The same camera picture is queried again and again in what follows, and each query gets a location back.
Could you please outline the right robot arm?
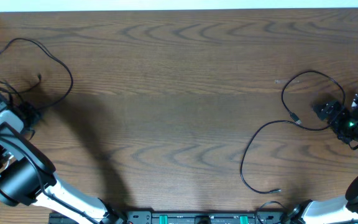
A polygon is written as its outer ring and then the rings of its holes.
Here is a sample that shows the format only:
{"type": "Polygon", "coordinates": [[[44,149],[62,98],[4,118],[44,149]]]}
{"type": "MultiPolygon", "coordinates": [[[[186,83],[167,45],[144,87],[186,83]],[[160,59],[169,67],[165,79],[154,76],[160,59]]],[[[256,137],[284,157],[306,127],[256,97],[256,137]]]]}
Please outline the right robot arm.
{"type": "MultiPolygon", "coordinates": [[[[313,110],[321,121],[326,121],[338,140],[358,149],[358,95],[351,108],[339,101],[314,105],[313,110]]],[[[347,188],[345,195],[325,201],[307,200],[282,216],[281,223],[358,223],[358,176],[347,188]]]]}

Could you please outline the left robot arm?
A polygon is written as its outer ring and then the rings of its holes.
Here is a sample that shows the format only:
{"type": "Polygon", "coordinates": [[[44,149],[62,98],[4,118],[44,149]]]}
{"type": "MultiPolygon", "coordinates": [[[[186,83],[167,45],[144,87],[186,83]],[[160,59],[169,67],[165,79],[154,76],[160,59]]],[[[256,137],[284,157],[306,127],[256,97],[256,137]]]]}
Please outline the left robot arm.
{"type": "Polygon", "coordinates": [[[66,223],[127,222],[122,212],[59,178],[51,160],[23,135],[39,119],[28,102],[16,106],[0,94],[0,201],[49,208],[66,223]]]}

